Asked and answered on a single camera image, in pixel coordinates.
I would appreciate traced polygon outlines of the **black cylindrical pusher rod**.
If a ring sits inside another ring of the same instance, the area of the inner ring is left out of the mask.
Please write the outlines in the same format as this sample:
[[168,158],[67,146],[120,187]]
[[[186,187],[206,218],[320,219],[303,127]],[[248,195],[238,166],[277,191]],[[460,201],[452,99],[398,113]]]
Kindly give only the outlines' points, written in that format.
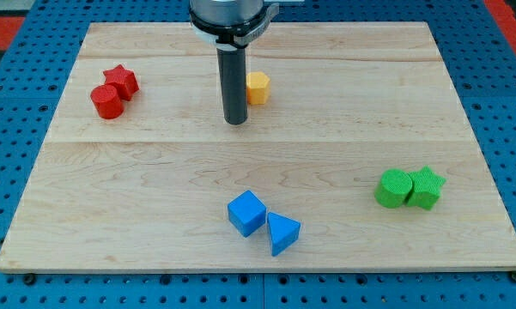
[[228,124],[243,124],[247,120],[246,51],[217,50],[222,108]]

